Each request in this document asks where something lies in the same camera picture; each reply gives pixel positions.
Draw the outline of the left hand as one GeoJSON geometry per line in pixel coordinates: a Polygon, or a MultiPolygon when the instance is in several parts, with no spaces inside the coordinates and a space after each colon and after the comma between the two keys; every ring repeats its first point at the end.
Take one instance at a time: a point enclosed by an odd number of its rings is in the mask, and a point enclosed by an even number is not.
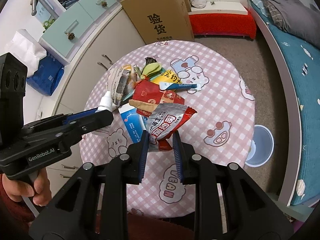
{"type": "Polygon", "coordinates": [[[47,170],[41,169],[33,186],[19,180],[10,180],[2,175],[2,184],[7,196],[14,202],[22,201],[22,197],[32,197],[33,203],[38,206],[46,206],[52,200],[50,181],[47,170]]]}

